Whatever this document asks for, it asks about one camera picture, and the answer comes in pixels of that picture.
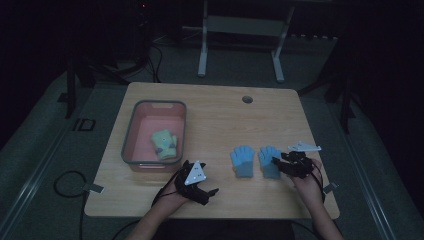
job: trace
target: table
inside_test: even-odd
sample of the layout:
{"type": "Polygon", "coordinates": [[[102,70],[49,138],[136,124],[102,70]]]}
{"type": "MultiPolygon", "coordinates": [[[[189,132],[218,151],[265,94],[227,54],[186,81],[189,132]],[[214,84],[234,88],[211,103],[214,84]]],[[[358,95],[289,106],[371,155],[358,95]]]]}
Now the table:
{"type": "MultiPolygon", "coordinates": [[[[118,113],[94,183],[105,187],[91,193],[85,213],[89,216],[140,217],[150,209],[156,193],[172,173],[133,172],[121,158],[131,113],[143,99],[180,100],[187,105],[183,160],[206,163],[205,191],[219,188],[206,206],[190,202],[173,218],[295,219],[310,218],[292,182],[265,179],[255,154],[254,177],[238,179],[232,170],[234,147],[249,145],[256,153],[273,145],[283,151],[298,141],[315,144],[299,97],[294,90],[185,84],[131,83],[118,113]],[[253,102],[244,103],[250,96],[253,102]]],[[[309,157],[320,159],[318,152],[309,157]]],[[[328,183],[322,169],[324,185],[328,183]]],[[[335,219],[339,210],[329,193],[325,207],[335,219]]]]}

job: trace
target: red plastic bin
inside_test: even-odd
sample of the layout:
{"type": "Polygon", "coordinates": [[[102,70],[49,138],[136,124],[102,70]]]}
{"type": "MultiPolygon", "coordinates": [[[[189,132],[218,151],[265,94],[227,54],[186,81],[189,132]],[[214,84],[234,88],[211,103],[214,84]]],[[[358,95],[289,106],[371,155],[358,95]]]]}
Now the red plastic bin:
{"type": "Polygon", "coordinates": [[[175,172],[181,167],[187,107],[181,101],[142,100],[128,126],[122,159],[136,172],[175,172]],[[160,159],[152,134],[167,129],[177,137],[176,157],[160,159]]]}

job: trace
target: white table leg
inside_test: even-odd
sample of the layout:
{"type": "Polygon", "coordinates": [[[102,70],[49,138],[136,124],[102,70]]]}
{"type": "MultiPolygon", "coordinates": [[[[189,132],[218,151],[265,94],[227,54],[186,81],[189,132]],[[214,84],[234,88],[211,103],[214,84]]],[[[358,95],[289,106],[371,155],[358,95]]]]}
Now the white table leg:
{"type": "Polygon", "coordinates": [[[281,34],[279,36],[278,46],[271,52],[272,57],[272,63],[274,64],[274,71],[275,71],[275,77],[277,79],[277,82],[282,83],[284,82],[284,75],[283,70],[281,68],[281,62],[280,62],[280,54],[281,50],[283,48],[284,40],[287,37],[287,31],[289,29],[290,21],[293,16],[294,7],[290,8],[290,11],[287,15],[286,24],[281,31],[281,34]]]}
{"type": "Polygon", "coordinates": [[[208,0],[203,1],[203,28],[202,28],[202,49],[200,50],[199,70],[197,76],[206,75],[206,63],[208,59],[208,0]]]}

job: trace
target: floor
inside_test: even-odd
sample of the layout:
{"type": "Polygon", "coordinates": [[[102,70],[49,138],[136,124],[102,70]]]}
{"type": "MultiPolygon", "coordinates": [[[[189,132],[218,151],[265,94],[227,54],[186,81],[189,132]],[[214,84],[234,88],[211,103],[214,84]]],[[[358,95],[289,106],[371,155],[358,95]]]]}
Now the floor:
{"type": "MultiPolygon", "coordinates": [[[[206,76],[197,77],[199,37],[197,30],[190,29],[176,44],[166,35],[157,35],[157,49],[150,53],[154,68],[146,66],[123,77],[151,82],[153,73],[158,73],[163,83],[299,90],[316,80],[336,41],[287,39],[281,56],[286,80],[277,83],[268,51],[272,45],[258,45],[255,39],[240,44],[244,39],[220,34],[210,38],[206,76]]],[[[128,64],[120,62],[122,67],[128,64]]],[[[82,172],[87,182],[94,181],[125,94],[125,86],[100,74],[97,80],[93,89],[78,87],[77,109],[64,119],[66,105],[56,101],[66,91],[64,73],[2,149],[2,239],[76,239],[81,234],[83,239],[112,239],[118,233],[116,239],[124,239],[133,225],[123,227],[137,220],[81,215],[82,197],[64,198],[54,191],[55,181],[67,171],[82,172]],[[75,131],[78,118],[95,119],[94,130],[75,131]]],[[[301,101],[315,141],[323,148],[320,154],[329,179],[339,185],[334,194],[341,212],[336,220],[340,230],[346,239],[424,239],[423,219],[371,122],[352,104],[356,117],[349,120],[350,134],[345,134],[338,122],[340,103],[325,102],[326,87],[302,96],[301,101]]],[[[78,194],[75,186],[83,184],[77,176],[61,182],[60,189],[69,195],[78,194]]],[[[303,226],[310,228],[310,220],[295,220],[296,239],[316,239],[303,226]]]]}

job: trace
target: round hole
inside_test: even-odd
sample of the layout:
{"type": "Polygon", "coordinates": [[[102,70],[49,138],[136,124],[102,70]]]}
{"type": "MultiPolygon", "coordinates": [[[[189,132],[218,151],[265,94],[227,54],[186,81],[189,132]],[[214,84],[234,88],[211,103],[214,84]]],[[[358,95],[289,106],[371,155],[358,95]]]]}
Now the round hole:
{"type": "Polygon", "coordinates": [[[252,102],[253,102],[253,98],[252,98],[251,96],[244,96],[241,100],[242,100],[244,103],[247,103],[247,104],[249,104],[249,103],[252,103],[252,102]]]}

